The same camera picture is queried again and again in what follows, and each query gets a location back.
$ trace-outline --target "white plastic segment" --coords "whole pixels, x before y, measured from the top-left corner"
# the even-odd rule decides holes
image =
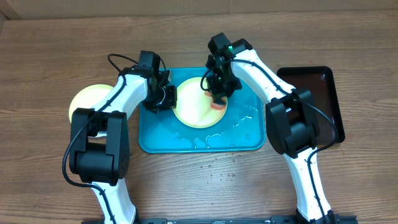
[[[94,185],[101,187],[106,194],[109,201],[112,213],[117,224],[132,224],[136,217],[136,207],[131,203],[129,192],[127,191],[126,181],[121,179],[116,186],[112,187],[109,184],[93,182]],[[104,212],[104,224],[112,224],[111,217],[106,209],[105,201],[100,192],[92,189],[99,200],[102,211]]]
[[[308,172],[307,159],[309,155],[316,150],[307,149],[298,154],[298,158],[292,159],[290,156],[284,154],[285,160],[289,165],[290,174],[293,178],[294,188],[297,195],[297,209],[300,214],[307,220],[318,220],[322,217],[321,210],[319,209],[318,202],[315,198],[315,193],[312,188],[310,173]],[[323,212],[325,214],[330,210],[330,205],[323,193],[322,183],[318,171],[317,154],[311,158],[311,171],[317,188],[318,196],[321,200]]]
[[[137,107],[137,105],[147,97],[147,80],[139,75],[125,75],[126,86],[116,99],[107,107],[104,112],[120,111],[127,114],[127,119]],[[122,87],[123,77],[118,78],[118,82],[112,91],[105,98],[94,105],[96,111],[99,110],[115,93]]]
[[[288,93],[292,92],[294,86],[281,80],[271,69],[269,69],[259,58],[255,50],[244,50],[238,53],[234,59],[248,60],[260,65],[272,79]],[[231,62],[231,68],[234,75],[250,86],[255,94],[265,105],[273,98],[282,98],[285,96],[281,91],[269,81],[269,79],[257,67],[243,62]]]

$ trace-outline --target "wire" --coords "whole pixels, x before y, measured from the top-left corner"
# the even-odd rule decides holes
[[[163,64],[163,68],[164,68],[164,70],[166,71],[166,65],[164,64],[164,61],[163,61],[163,59],[162,58],[160,58],[160,61],[162,62],[162,64]]]
[[[132,61],[132,62],[134,62],[134,63],[137,63],[135,60],[133,60],[133,59],[131,59],[131,58],[128,58],[128,57],[125,57],[125,56],[123,56],[123,55],[109,54],[109,55],[108,55],[108,60],[109,60],[109,62],[110,62],[111,65],[113,65],[113,67],[115,67],[119,72],[120,72],[121,70],[120,70],[120,68],[119,68],[118,66],[116,66],[116,65],[112,62],[112,60],[110,59],[111,56],[116,56],[116,57],[125,58],[125,59],[130,60],[130,61]],[[88,124],[89,124],[92,120],[94,120],[94,119],[98,116],[98,114],[99,114],[100,112],[102,112],[103,110],[105,110],[105,108],[107,108],[107,107],[114,101],[114,99],[116,99],[116,98],[119,96],[119,94],[123,91],[124,87],[126,86],[127,81],[126,81],[126,77],[125,77],[124,75],[122,75],[122,78],[123,78],[123,84],[122,84],[121,88],[120,88],[109,100],[107,100],[106,103],[105,103],[98,111],[96,111],[96,112],[86,121],[86,123],[79,129],[79,131],[76,133],[75,137],[73,137],[73,139],[70,141],[70,143],[69,143],[69,145],[68,145],[68,147],[67,147],[67,150],[65,151],[65,154],[63,155],[63,159],[62,159],[62,175],[63,175],[63,177],[65,178],[65,180],[66,180],[70,185],[73,185],[73,186],[76,186],[76,187],[90,187],[90,188],[93,188],[93,189],[98,190],[98,191],[99,191],[99,194],[104,198],[104,202],[105,202],[106,209],[107,209],[107,211],[108,211],[108,213],[109,213],[109,216],[111,217],[111,220],[112,220],[112,222],[113,222],[114,224],[116,224],[116,220],[115,220],[114,215],[113,215],[113,213],[112,213],[112,210],[111,210],[111,207],[110,207],[110,205],[109,205],[108,198],[106,197],[105,191],[104,191],[100,186],[97,186],[97,185],[94,185],[94,184],[81,184],[81,183],[77,183],[77,182],[72,181],[72,180],[69,178],[68,174],[67,174],[67,160],[68,160],[68,155],[69,155],[69,153],[70,153],[70,149],[71,149],[72,146],[76,143],[76,140],[78,139],[78,137],[79,137],[79,135],[81,134],[81,132],[88,126]]]
[[[133,60],[133,59],[127,57],[127,56],[119,55],[119,54],[108,54],[108,61],[110,62],[110,64],[111,64],[114,68],[116,68],[116,70],[117,70],[118,72],[121,72],[121,70],[120,70],[120,68],[119,68],[117,65],[115,65],[115,64],[113,63],[113,61],[111,60],[111,57],[112,57],[112,56],[114,56],[114,57],[121,57],[121,58],[127,59],[127,60],[129,60],[129,61],[131,61],[131,62],[134,62],[134,63],[138,64],[138,62],[137,62],[136,60]]]
[[[231,63],[231,62],[247,63],[247,64],[250,64],[250,65],[252,65],[252,66],[255,66],[256,68],[258,68],[258,69],[268,78],[268,80],[277,88],[277,90],[281,91],[281,92],[282,92],[283,94],[285,94],[285,95],[289,95],[289,94],[290,94],[290,93],[288,93],[287,91],[285,91],[280,85],[278,85],[278,83],[277,83],[274,79],[272,79],[272,77],[271,77],[260,65],[258,65],[256,62],[251,62],[251,61],[249,61],[249,60],[242,60],[242,59],[225,60],[225,61],[223,61],[223,62],[221,62],[221,63],[215,65],[213,68],[208,69],[208,70],[205,72],[205,74],[202,76],[201,80],[200,80],[200,88],[201,88],[203,91],[209,91],[209,90],[210,90],[209,88],[205,89],[205,88],[203,87],[203,81],[204,81],[204,79],[206,78],[206,76],[207,76],[212,70],[214,70],[215,68],[219,67],[220,65],[224,65],[224,64],[226,64],[226,63]],[[321,110],[319,110],[318,108],[312,106],[311,104],[309,104],[309,103],[307,103],[307,102],[301,101],[300,99],[296,99],[296,98],[295,98],[294,100],[298,101],[298,102],[301,103],[302,105],[308,106],[308,107],[310,107],[311,109],[315,110],[319,115],[321,115],[322,117],[324,117],[324,118],[330,123],[330,125],[331,125],[332,128],[333,128],[333,133],[332,133],[332,134],[333,134],[333,140],[332,140],[329,144],[327,144],[326,146],[323,146],[323,147],[321,147],[321,148],[319,148],[319,149],[313,151],[313,152],[309,155],[309,157],[308,157],[308,159],[307,159],[308,173],[310,174],[310,180],[311,180],[311,184],[312,184],[312,189],[313,189],[313,192],[314,192],[314,194],[315,194],[315,198],[316,198],[316,200],[317,200],[317,202],[318,202],[319,209],[321,210],[323,222],[325,223],[325,222],[326,222],[325,212],[323,211],[322,204],[321,204],[320,198],[319,198],[319,196],[318,196],[317,188],[316,188],[316,186],[315,186],[315,181],[314,181],[314,179],[313,179],[313,174],[312,174],[312,170],[311,170],[311,164],[312,164],[312,163],[311,163],[311,158],[312,158],[316,153],[318,153],[318,152],[320,152],[320,151],[323,151],[323,150],[325,150],[325,149],[328,149],[329,147],[332,147],[332,145],[334,145],[334,144],[337,142],[337,140],[338,140],[338,130],[337,130],[337,127],[335,126],[334,122],[333,122],[324,112],[322,112]]]

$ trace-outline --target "yellow plate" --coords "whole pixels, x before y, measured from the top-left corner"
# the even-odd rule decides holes
[[[88,86],[80,91],[69,106],[69,121],[72,122],[72,114],[77,108],[91,108],[99,103],[113,89],[104,84]]]
[[[177,106],[173,109],[176,117],[185,125],[193,128],[207,128],[219,122],[225,114],[211,107],[212,97],[205,95],[200,88],[201,77],[190,78],[177,88]]]

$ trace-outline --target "wooden table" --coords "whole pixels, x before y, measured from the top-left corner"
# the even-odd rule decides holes
[[[103,216],[90,189],[68,185],[61,160],[68,107],[81,89],[114,85],[108,53],[153,50],[168,67],[201,67],[211,36],[245,38],[280,67],[327,65],[334,73],[344,143],[320,153],[336,213],[360,223],[398,219],[398,11],[6,21],[0,36],[0,223],[79,223]],[[117,60],[120,66],[128,65]],[[258,151],[147,154],[129,121],[127,186],[141,217],[269,217],[293,214],[282,156]]]

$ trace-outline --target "blue tray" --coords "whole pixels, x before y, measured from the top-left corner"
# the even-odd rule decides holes
[[[171,68],[171,85],[202,77],[207,68]],[[259,149],[266,141],[261,100],[242,82],[228,99],[223,118],[209,128],[191,128],[181,123],[172,110],[153,114],[141,106],[139,144],[149,153],[225,152]]]

